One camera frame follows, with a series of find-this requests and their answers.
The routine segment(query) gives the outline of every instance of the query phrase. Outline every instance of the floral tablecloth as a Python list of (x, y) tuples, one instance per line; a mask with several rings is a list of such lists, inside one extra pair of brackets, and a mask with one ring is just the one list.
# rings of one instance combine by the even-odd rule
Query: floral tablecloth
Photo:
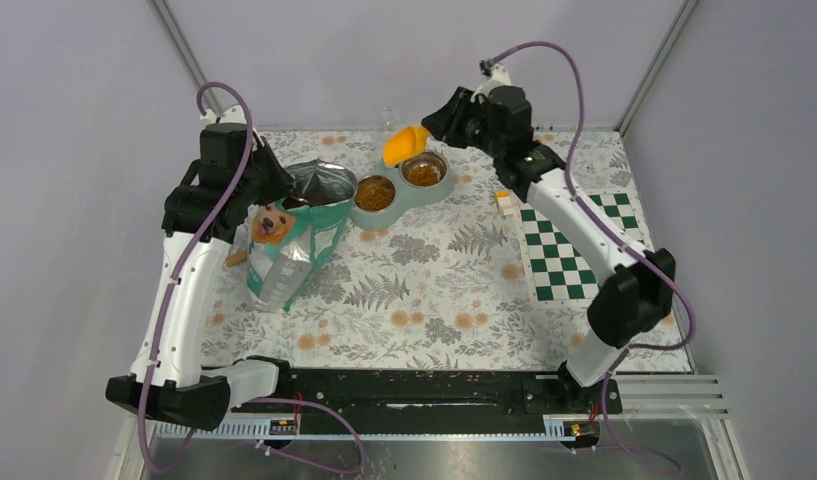
[[(359, 178), (374, 164), (367, 132), (265, 136), (283, 164), (320, 158)], [(564, 156), (572, 133), (538, 138)], [(380, 232), (349, 220), (332, 260), (290, 312), (261, 311), (246, 291), (245, 265), (224, 267), (206, 319), (203, 364), (265, 355), (297, 367), (548, 370), (581, 345), (585, 307), (540, 310), (529, 301), (518, 219), (497, 213), (493, 193), (503, 187), (490, 160), (473, 149), (432, 148), (458, 175), (452, 195)], [(622, 187), (637, 197), (616, 133), (586, 132), (576, 158), (574, 174), (585, 190)], [(679, 331), (669, 317), (646, 337), (674, 343)], [(682, 351), (633, 351), (620, 370), (690, 366)]]

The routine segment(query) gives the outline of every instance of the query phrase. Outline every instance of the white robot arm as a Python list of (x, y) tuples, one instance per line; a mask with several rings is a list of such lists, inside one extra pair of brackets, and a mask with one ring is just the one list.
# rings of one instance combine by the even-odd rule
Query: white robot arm
[[(263, 357), (250, 357), (220, 369), (201, 367), (209, 303), (234, 232), (246, 218), (249, 205), (284, 198), (293, 183), (269, 145), (247, 138), (246, 125), (238, 123), (241, 116), (229, 115), (229, 111), (202, 131), (200, 159), (191, 163), (181, 184), (166, 199), (162, 227), (167, 236), (151, 321), (130, 374), (109, 379), (105, 391), (111, 402), (137, 412), (157, 319), (169, 282), (175, 281), (177, 286), (169, 298), (153, 362), (146, 415), (203, 430), (216, 428), (230, 408), (272, 395), (279, 383), (279, 371), (289, 368), (287, 362)], [(240, 183), (211, 228), (195, 244), (178, 278), (172, 280), (174, 265), (237, 170), (245, 142), (255, 145)]]
[[(481, 67), (488, 77), (484, 84), (475, 92), (459, 87), (422, 125), (451, 147), (475, 147), (489, 155), (502, 184), (557, 226), (593, 270), (600, 291), (588, 309), (591, 330), (558, 372), (577, 396), (604, 377), (632, 337), (652, 329), (671, 310), (669, 287), (626, 253), (628, 249), (671, 279), (675, 262), (667, 250), (647, 251), (599, 213), (612, 233), (625, 240), (627, 250), (597, 227), (568, 189), (564, 161), (533, 139), (531, 104), (523, 90), (511, 85), (502, 65), (483, 62)], [(601, 212), (587, 197), (582, 200)]]

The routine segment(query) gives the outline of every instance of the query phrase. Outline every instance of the dog food bag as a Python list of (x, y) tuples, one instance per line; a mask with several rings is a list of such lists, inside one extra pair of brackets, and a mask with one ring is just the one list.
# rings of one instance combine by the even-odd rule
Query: dog food bag
[(246, 283), (252, 297), (269, 311), (289, 310), (311, 273), (329, 260), (358, 187), (352, 172), (321, 160), (285, 170), (293, 177), (291, 194), (259, 208), (249, 220)]

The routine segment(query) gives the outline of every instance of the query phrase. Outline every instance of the gray wall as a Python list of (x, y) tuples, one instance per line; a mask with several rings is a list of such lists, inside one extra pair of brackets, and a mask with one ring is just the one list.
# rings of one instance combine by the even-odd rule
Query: gray wall
[[(377, 107), (416, 124), (478, 62), (529, 40), (570, 50), (588, 125), (613, 127), (683, 0), (170, 0), (209, 78), (252, 94), (259, 125), (369, 128)], [(578, 118), (570, 68), (536, 49), (507, 60), (541, 124)]]
[(103, 477), (199, 130), (145, 2), (0, 2), (0, 479)]
[(817, 2), (700, 2), (626, 140), (753, 478), (817, 478)]

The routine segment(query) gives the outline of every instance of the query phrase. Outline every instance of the green and white checkerboard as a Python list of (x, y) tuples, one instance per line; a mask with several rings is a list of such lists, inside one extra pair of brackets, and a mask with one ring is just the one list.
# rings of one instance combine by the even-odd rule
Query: green and white checkerboard
[[(636, 198), (621, 191), (589, 196), (630, 237), (650, 244)], [(574, 304), (594, 298), (599, 290), (596, 277), (555, 225), (526, 204), (520, 205), (520, 220), (523, 267), (533, 303)]]

